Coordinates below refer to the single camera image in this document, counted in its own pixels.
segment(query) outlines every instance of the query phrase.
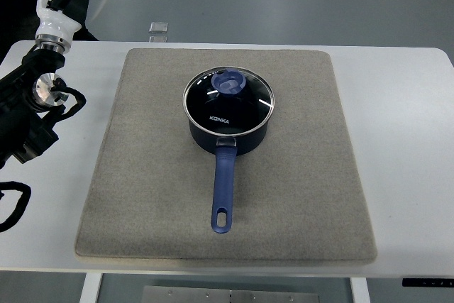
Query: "glass lid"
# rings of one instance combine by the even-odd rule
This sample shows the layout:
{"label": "glass lid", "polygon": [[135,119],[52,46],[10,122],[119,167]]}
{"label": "glass lid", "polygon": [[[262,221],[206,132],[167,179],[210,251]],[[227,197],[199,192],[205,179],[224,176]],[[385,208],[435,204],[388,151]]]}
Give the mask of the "glass lid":
{"label": "glass lid", "polygon": [[261,127],[275,99],[260,76],[239,67],[217,67],[197,75],[184,91],[184,110],[196,126],[219,135]]}

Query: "metal plate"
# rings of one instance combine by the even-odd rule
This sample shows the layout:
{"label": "metal plate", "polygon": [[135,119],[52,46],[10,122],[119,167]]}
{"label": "metal plate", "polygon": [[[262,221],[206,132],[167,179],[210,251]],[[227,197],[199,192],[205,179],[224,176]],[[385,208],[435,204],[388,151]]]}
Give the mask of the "metal plate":
{"label": "metal plate", "polygon": [[317,294],[190,287],[150,287],[143,290],[142,303],[319,303]]}
{"label": "metal plate", "polygon": [[150,25],[150,33],[166,33],[169,23],[161,23],[153,21]]}
{"label": "metal plate", "polygon": [[166,43],[167,36],[166,35],[152,35],[150,36],[150,43]]}
{"label": "metal plate", "polygon": [[300,292],[231,291],[231,303],[319,303],[317,294]]}
{"label": "metal plate", "polygon": [[229,303],[230,290],[191,287],[145,287],[142,303]]}

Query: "black cable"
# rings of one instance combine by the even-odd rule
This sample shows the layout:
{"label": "black cable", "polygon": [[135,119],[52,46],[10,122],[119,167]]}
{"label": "black cable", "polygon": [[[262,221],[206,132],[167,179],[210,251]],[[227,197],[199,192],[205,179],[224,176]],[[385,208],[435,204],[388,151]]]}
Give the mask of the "black cable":
{"label": "black cable", "polygon": [[4,193],[2,191],[8,190],[16,190],[22,192],[22,195],[17,201],[17,205],[13,213],[11,213],[11,215],[5,220],[5,222],[0,224],[0,232],[9,230],[19,222],[27,208],[27,204],[31,196],[31,188],[29,186],[21,182],[10,181],[0,182],[0,199],[4,196]]}

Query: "gray felt mat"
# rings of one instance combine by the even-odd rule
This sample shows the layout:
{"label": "gray felt mat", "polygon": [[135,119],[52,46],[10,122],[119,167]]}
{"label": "gray felt mat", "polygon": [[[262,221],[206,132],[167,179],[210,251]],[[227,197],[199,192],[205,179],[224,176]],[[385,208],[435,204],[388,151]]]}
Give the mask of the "gray felt mat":
{"label": "gray felt mat", "polygon": [[[211,230],[214,155],[189,132],[186,84],[249,69],[276,97],[236,162],[233,226]],[[331,59],[310,50],[131,50],[75,244],[84,261],[151,265],[368,263],[376,248]]]}

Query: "saucepan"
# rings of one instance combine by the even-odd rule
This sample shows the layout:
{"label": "saucepan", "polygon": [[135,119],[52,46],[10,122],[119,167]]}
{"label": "saucepan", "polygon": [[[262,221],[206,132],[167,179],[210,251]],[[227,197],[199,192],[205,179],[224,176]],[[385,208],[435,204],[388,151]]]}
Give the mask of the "saucepan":
{"label": "saucepan", "polygon": [[216,156],[211,227],[217,233],[232,227],[236,157],[262,142],[274,106],[268,83],[240,67],[202,72],[184,90],[183,107],[191,135]]}

